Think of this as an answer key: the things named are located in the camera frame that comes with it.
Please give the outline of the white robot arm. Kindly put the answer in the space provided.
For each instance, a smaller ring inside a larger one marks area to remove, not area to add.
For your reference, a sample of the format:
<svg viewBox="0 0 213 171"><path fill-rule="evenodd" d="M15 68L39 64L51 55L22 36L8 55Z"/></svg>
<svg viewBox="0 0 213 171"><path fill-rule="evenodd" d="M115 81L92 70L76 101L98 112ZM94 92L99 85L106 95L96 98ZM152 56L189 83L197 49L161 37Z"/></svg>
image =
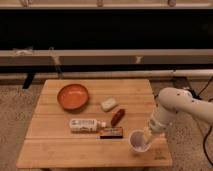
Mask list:
<svg viewBox="0 0 213 171"><path fill-rule="evenodd" d="M195 99L184 89L167 87L158 94L158 106L145 127L145 147L162 134L180 112L185 112L213 125L213 103Z"/></svg>

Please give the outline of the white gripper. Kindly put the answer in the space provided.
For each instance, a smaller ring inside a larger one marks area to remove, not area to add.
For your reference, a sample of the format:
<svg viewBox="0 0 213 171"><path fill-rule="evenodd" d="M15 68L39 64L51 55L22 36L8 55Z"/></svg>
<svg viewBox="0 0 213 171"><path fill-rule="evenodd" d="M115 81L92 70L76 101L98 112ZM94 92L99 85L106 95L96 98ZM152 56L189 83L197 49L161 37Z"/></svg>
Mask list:
<svg viewBox="0 0 213 171"><path fill-rule="evenodd" d="M144 131L144 146L149 148L153 141L159 136L159 133L154 133L151 130Z"/></svg>

